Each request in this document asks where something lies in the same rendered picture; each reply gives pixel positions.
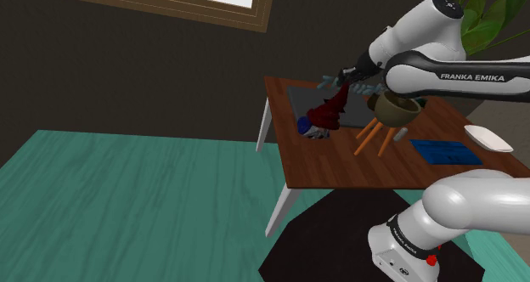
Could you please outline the dark grey flat mat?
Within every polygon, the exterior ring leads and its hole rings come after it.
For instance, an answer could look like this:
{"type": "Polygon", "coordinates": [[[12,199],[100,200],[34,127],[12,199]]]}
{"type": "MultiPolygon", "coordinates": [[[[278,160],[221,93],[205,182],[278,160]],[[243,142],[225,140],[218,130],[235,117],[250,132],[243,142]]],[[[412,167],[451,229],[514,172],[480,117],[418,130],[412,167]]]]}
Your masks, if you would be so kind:
{"type": "MultiPolygon", "coordinates": [[[[309,109],[322,105],[324,99],[334,97],[336,90],[288,86],[287,94],[293,111],[294,122],[297,122],[300,117],[306,115],[309,109]]],[[[344,110],[344,113],[340,113],[342,127],[364,128],[375,117],[364,96],[353,90],[349,91],[344,110]]]]}

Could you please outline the olive bowl on wooden legs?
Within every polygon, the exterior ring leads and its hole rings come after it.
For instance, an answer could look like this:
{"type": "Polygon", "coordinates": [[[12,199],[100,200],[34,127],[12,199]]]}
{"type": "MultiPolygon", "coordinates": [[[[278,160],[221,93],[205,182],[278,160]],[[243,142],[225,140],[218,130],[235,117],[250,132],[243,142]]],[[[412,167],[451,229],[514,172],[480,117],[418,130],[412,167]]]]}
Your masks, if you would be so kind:
{"type": "Polygon", "coordinates": [[[356,136],[356,139],[368,136],[357,147],[354,154],[359,155],[372,138],[383,128],[389,130],[379,149],[378,157],[382,157],[386,147],[400,127],[405,127],[412,122],[422,111],[422,107],[415,99],[402,99],[390,91],[385,91],[379,95],[375,102],[375,117],[356,136]]]}

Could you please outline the red hat gnome figure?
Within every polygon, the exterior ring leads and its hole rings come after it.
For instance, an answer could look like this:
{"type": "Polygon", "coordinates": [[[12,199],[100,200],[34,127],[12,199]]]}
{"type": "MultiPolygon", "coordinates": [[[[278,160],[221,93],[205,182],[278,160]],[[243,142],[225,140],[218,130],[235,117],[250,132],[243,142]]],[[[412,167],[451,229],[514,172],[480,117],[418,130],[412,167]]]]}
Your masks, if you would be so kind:
{"type": "Polygon", "coordinates": [[[350,83],[344,83],[331,99],[307,111],[305,116],[297,120],[297,131],[300,135],[311,139],[329,138],[330,131],[340,128],[340,113],[344,113],[347,104],[350,83]]]}

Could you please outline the brown wooden table white legs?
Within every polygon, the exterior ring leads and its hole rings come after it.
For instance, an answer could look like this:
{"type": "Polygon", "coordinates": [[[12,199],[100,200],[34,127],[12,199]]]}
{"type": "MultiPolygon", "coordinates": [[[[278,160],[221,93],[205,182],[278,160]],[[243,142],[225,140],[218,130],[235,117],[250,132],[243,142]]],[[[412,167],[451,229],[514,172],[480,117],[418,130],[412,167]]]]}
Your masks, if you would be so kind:
{"type": "Polygon", "coordinates": [[[468,124],[447,101],[430,97],[426,109],[409,125],[404,141],[391,142],[378,156],[384,135],[373,137],[359,155],[359,129],[343,127],[328,139],[310,139],[296,130],[287,88],[316,87],[315,83],[267,76],[267,101],[257,148],[263,147],[274,127],[285,175],[285,186],[265,230],[271,236],[302,189],[425,189],[439,178],[465,171],[465,166],[431,166],[410,143],[413,139],[458,141],[468,147],[487,169],[505,172],[530,187],[530,169],[510,154],[477,147],[465,134],[468,124]]]}

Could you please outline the blue flat tray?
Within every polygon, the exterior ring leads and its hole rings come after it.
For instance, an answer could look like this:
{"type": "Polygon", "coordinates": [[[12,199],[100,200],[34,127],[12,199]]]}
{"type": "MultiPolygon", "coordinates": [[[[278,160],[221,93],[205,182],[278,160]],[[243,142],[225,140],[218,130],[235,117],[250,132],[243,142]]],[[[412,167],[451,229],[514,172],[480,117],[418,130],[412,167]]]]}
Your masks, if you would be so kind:
{"type": "Polygon", "coordinates": [[[480,166],[482,161],[461,142],[410,139],[418,153],[431,165],[480,166]]]}

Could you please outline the green leafy plant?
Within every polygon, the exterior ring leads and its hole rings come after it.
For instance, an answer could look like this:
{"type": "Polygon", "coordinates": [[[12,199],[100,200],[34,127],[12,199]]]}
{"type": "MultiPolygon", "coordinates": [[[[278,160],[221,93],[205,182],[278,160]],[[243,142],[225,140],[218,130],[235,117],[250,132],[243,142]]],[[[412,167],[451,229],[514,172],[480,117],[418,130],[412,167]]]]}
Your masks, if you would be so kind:
{"type": "Polygon", "coordinates": [[[530,32],[523,32],[492,44],[498,34],[519,14],[527,0],[455,0],[464,9],[461,40],[468,55],[495,47],[530,32]]]}

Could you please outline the white plate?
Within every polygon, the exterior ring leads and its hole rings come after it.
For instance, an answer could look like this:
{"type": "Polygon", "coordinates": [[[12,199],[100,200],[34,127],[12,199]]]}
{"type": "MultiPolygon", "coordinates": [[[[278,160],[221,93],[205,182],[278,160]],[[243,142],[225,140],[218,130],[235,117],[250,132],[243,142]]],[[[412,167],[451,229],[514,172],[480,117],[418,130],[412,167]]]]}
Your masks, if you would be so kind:
{"type": "Polygon", "coordinates": [[[501,153],[510,153],[514,150],[500,136],[485,127],[465,125],[464,129],[471,140],[486,150],[501,153]]]}

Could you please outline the black robot stand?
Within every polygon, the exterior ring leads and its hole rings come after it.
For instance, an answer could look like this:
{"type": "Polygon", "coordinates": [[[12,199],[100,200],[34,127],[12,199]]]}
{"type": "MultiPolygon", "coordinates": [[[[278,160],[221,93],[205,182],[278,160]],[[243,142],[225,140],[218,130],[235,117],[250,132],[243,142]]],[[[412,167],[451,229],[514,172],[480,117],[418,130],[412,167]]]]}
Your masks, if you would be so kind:
{"type": "Polygon", "coordinates": [[[407,207],[391,189],[334,190],[286,225],[259,274],[264,282],[393,282],[373,264],[368,232],[407,207]]]}

